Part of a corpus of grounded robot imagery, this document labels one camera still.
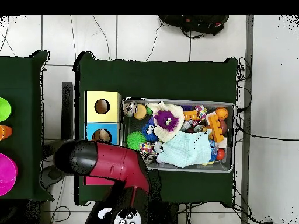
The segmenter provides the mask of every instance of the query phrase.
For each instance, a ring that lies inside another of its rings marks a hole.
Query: orange toy block
[[[219,118],[217,115],[211,116],[208,118],[210,122],[210,127],[212,128],[212,133],[215,142],[222,142],[224,140],[224,136],[222,134],[222,129],[220,129]]]
[[[194,110],[194,111],[184,111],[184,117],[185,117],[185,121],[199,120],[196,110]]]

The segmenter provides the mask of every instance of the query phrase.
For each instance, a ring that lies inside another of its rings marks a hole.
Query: orange ball
[[[224,151],[224,149],[219,149],[216,159],[217,160],[222,160],[223,158],[225,158],[225,151]]]
[[[228,111],[224,107],[219,107],[216,109],[216,115],[218,116],[219,120],[224,120],[228,117]]]

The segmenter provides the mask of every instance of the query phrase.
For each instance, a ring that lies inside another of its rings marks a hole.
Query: yellow box
[[[121,95],[118,92],[86,91],[85,97],[87,122],[119,123]]]

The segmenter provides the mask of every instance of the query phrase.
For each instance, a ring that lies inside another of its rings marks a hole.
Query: purple fuzzy toy
[[[155,116],[157,124],[168,131],[173,131],[179,123],[179,119],[172,115],[171,111],[157,112],[158,115]]]

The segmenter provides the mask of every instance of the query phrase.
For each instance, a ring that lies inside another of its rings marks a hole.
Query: green table
[[[52,200],[40,186],[42,160],[41,69],[47,51],[28,58],[0,57],[0,97],[12,106],[11,116],[1,122],[12,127],[12,135],[0,141],[0,152],[16,162],[18,176],[13,189],[0,199]]]
[[[84,138],[84,95],[86,90],[118,91],[125,97],[201,100],[236,103],[235,75],[237,60],[225,62],[133,62],[95,60],[82,52],[74,69],[75,137]],[[168,202],[223,202],[232,206],[234,171],[188,173],[160,171],[161,196]],[[101,201],[109,186],[83,185],[75,180],[75,201]]]

